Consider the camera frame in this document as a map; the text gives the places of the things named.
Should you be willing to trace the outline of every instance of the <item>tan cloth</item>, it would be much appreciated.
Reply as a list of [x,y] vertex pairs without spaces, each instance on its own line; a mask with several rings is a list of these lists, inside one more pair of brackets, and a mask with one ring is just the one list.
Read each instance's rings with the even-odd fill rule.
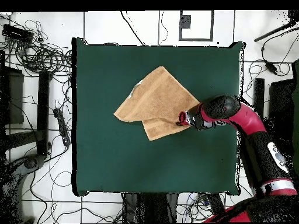
[[142,121],[150,141],[183,131],[179,113],[199,102],[163,66],[149,73],[132,90],[114,115],[122,121]]

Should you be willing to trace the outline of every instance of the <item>green table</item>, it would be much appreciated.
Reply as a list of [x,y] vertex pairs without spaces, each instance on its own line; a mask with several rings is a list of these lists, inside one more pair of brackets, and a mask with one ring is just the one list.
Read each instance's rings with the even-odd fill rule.
[[73,38],[72,47],[77,59],[72,82],[77,97],[74,191],[237,194],[232,126],[202,132],[189,128],[150,142],[141,122],[122,122],[113,113],[135,84],[161,65],[199,101],[239,95],[244,43],[230,48],[138,47],[86,45]]

